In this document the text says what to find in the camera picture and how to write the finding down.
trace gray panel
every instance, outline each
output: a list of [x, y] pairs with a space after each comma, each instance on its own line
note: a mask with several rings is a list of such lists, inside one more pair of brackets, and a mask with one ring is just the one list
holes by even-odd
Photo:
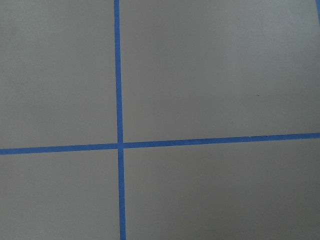
[[113, 2], [0, 5], [0, 148], [116, 142]]
[[0, 239], [118, 240], [117, 151], [0, 157]]
[[127, 149], [127, 239], [320, 239], [319, 146], [312, 139]]
[[315, 0], [127, 0], [120, 10], [126, 141], [319, 132]]

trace horizontal tape line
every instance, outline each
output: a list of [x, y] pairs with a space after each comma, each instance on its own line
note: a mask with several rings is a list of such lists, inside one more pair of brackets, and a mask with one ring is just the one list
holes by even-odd
[[[302, 140], [302, 139], [320, 139], [320, 132], [285, 134], [285, 135], [236, 136], [236, 137], [167, 140], [167, 141], [125, 142], [123, 143], [123, 148], [137, 149], [137, 148], [154, 148], [154, 147], [205, 145], [205, 144], [230, 144], [230, 143], [248, 143], [248, 142]], [[8, 149], [0, 149], [0, 155], [79, 152], [79, 151], [108, 150], [108, 149], [118, 149], [118, 144], [105, 143], [105, 144], [69, 145], [69, 146], [40, 146], [40, 147], [25, 147], [25, 148], [8, 148]]]
[[40, 147], [0, 149], [0, 155], [78, 152], [78, 151], [117, 149], [117, 148], [118, 148], [117, 143], [70, 145], [70, 146], [40, 146]]
[[223, 138], [126, 142], [124, 143], [124, 148], [136, 149], [136, 148], [154, 148], [154, 147], [169, 147], [169, 146], [247, 143], [247, 142], [283, 141], [283, 140], [318, 139], [318, 138], [320, 138], [320, 132], [302, 133], [302, 134], [286, 134], [286, 135], [236, 136], [236, 137], [223, 137]]

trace blue tape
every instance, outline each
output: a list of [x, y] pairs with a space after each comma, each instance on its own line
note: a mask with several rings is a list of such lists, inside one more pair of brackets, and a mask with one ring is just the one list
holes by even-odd
[[40, 147], [0, 149], [0, 155], [77, 152], [77, 151], [107, 150], [107, 149], [117, 149], [117, 148], [118, 148], [117, 143], [70, 145], [70, 146], [40, 146]]
[[319, 18], [319, 24], [320, 24], [320, 0], [315, 0], [316, 3], [316, 9], [318, 11], [318, 18]]
[[265, 141], [283, 141], [283, 140], [319, 139], [319, 138], [320, 138], [320, 133], [302, 133], [302, 134], [269, 135], [269, 136], [268, 135], [236, 136], [236, 137], [169, 140], [169, 141], [126, 142], [124, 143], [124, 148], [136, 149], [136, 148], [153, 148], [153, 147], [169, 147], [169, 146], [247, 143], [247, 142], [265, 142]]
[[116, 121], [118, 145], [118, 190], [119, 190], [119, 225], [120, 240], [126, 240], [126, 202], [125, 202], [125, 164], [124, 164], [124, 128], [121, 84], [121, 41], [120, 41], [120, 6], [114, 0], [114, 52], [115, 52], [115, 88]]

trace gray surface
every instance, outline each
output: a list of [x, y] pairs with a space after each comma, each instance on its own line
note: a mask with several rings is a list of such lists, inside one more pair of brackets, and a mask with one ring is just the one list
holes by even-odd
[[320, 130], [315, 0], [120, 3], [125, 141]]
[[118, 240], [117, 152], [0, 156], [0, 239]]
[[113, 1], [0, 6], [0, 148], [116, 142]]
[[127, 239], [320, 239], [319, 146], [126, 149]]

